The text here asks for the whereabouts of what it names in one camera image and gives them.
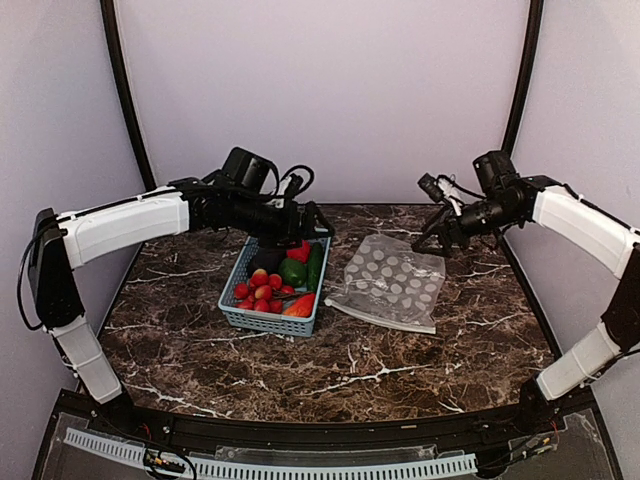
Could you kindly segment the orange red toy mango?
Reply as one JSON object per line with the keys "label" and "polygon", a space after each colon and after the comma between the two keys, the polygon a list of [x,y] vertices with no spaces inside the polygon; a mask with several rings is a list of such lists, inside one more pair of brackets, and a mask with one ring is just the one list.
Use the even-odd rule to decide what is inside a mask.
{"label": "orange red toy mango", "polygon": [[282,314],[290,317],[309,318],[313,313],[315,300],[315,293],[307,293],[295,300]]}

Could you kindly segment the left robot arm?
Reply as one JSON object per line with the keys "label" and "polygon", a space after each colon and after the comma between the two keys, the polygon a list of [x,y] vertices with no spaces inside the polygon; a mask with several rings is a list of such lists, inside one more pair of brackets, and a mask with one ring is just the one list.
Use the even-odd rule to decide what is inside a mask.
{"label": "left robot arm", "polygon": [[110,204],[57,214],[41,210],[21,258],[16,293],[29,284],[38,322],[54,339],[90,397],[103,405],[101,417],[120,436],[141,427],[140,412],[105,356],[75,282],[76,269],[115,251],[160,237],[203,229],[236,229],[263,246],[293,247],[326,238],[335,229],[315,202],[297,202],[311,185],[295,165],[276,165],[240,147],[223,166],[202,179],[175,180],[150,192]]}

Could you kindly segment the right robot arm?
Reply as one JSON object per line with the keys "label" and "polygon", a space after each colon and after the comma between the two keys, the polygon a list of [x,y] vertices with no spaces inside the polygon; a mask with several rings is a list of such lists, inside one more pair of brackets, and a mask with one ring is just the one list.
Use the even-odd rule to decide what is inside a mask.
{"label": "right robot arm", "polygon": [[[499,242],[506,231],[538,228],[533,240],[516,236],[516,251],[544,301],[557,307],[567,294],[578,305],[585,288],[586,304],[579,312],[596,315],[583,336],[565,344],[555,361],[520,389],[510,424],[530,434],[549,422],[576,389],[597,380],[617,362],[639,352],[639,231],[615,218],[569,184],[546,175],[521,175],[508,153],[489,151],[472,163],[480,190],[461,187],[452,177],[424,174],[417,182],[440,210],[422,227],[412,248],[442,257],[469,246],[475,237],[491,234]],[[540,247],[539,262],[525,253],[534,240],[555,240]]]}

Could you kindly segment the polka dot zip bag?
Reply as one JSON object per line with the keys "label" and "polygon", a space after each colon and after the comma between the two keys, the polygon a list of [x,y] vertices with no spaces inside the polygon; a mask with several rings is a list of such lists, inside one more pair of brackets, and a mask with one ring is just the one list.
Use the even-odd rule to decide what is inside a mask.
{"label": "polka dot zip bag", "polygon": [[368,235],[344,268],[343,287],[325,304],[373,325],[436,333],[432,312],[446,279],[445,260],[401,240]]}

